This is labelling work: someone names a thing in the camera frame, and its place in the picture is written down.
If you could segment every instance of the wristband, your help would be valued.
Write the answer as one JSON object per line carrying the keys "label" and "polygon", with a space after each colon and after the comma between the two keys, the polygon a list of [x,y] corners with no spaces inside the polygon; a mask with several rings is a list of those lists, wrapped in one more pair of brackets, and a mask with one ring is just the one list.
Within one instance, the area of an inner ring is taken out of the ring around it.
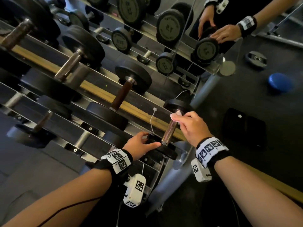
{"label": "wristband", "polygon": [[207,168],[208,162],[220,151],[229,150],[219,139],[216,137],[206,138],[202,141],[196,151],[196,157],[204,168]]}
{"label": "wristband", "polygon": [[245,38],[256,30],[257,20],[254,16],[247,16],[238,22],[237,25],[240,27],[242,37]]}
{"label": "wristband", "polygon": [[218,0],[205,0],[204,8],[208,7],[209,5],[216,6],[218,4]]}
{"label": "wristband", "polygon": [[101,157],[94,165],[95,169],[108,169],[112,175],[113,184],[123,184],[126,180],[128,167],[133,157],[127,150],[115,149]]}

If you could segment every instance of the black wire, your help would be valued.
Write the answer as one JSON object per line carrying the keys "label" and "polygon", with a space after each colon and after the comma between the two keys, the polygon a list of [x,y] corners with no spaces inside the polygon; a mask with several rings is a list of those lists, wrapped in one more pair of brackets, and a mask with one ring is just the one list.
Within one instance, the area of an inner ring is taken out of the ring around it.
{"label": "black wire", "polygon": [[66,207],[63,207],[61,209],[59,209],[56,213],[54,213],[53,215],[51,215],[49,218],[47,218],[44,222],[42,222],[40,225],[38,225],[37,227],[41,227],[42,225],[44,225],[46,222],[48,222],[50,219],[52,219],[54,216],[56,216],[59,212],[61,212],[62,210],[66,210],[70,207],[73,207],[73,206],[76,206],[76,205],[80,205],[80,204],[83,204],[83,203],[86,203],[86,202],[92,202],[92,201],[95,201],[95,200],[98,200],[100,199],[101,197],[98,197],[98,198],[92,198],[92,199],[89,199],[89,200],[86,200],[86,201],[83,201],[83,202],[78,202],[78,203],[75,203],[75,204],[72,204],[72,205],[69,205],[69,206],[66,206]]}

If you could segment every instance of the hand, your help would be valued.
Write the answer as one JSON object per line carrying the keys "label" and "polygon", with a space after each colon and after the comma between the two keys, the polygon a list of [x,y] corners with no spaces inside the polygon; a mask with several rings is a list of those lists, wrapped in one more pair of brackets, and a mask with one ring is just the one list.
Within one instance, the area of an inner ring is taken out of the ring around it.
{"label": "hand", "polygon": [[194,147],[197,147],[203,139],[213,137],[206,123],[194,111],[187,112],[184,116],[171,114],[171,119],[180,122],[181,131]]}
{"label": "hand", "polygon": [[144,131],[139,132],[134,137],[129,139],[123,147],[124,150],[127,150],[131,154],[133,161],[138,160],[150,150],[156,149],[161,146],[161,143],[150,143],[145,145],[144,143],[147,141],[147,139],[143,139],[142,137],[148,134],[148,132]]}
{"label": "hand", "polygon": [[198,28],[198,37],[200,38],[202,36],[202,32],[203,32],[203,25],[205,22],[209,21],[210,25],[212,27],[215,27],[216,25],[214,24],[214,6],[213,5],[209,5],[208,7],[206,7],[200,17],[199,20],[199,28]]}
{"label": "hand", "polygon": [[226,25],[221,29],[215,31],[210,37],[218,41],[219,44],[226,41],[234,41],[242,36],[240,27],[238,25]]}

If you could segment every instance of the blue object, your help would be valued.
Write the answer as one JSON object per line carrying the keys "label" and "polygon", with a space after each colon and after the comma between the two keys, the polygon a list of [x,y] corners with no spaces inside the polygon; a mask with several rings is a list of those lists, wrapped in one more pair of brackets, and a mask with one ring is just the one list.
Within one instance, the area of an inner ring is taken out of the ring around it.
{"label": "blue object", "polygon": [[268,83],[272,88],[280,92],[288,92],[294,87],[292,80],[279,72],[270,75]]}

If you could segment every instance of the forearm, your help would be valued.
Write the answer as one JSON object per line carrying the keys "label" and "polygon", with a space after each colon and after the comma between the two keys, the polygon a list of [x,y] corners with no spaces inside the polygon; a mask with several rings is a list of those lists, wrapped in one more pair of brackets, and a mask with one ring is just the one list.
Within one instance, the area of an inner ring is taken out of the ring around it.
{"label": "forearm", "polygon": [[239,160],[227,157],[217,161],[214,167],[254,227],[302,226],[303,210]]}
{"label": "forearm", "polygon": [[288,8],[297,3],[298,0],[273,0],[254,17],[257,20],[258,28],[268,24]]}
{"label": "forearm", "polygon": [[[63,207],[101,197],[111,183],[112,176],[109,170],[92,169],[37,200],[17,214],[4,227],[38,226]],[[63,210],[43,226],[79,226],[97,202],[98,200],[87,202]]]}

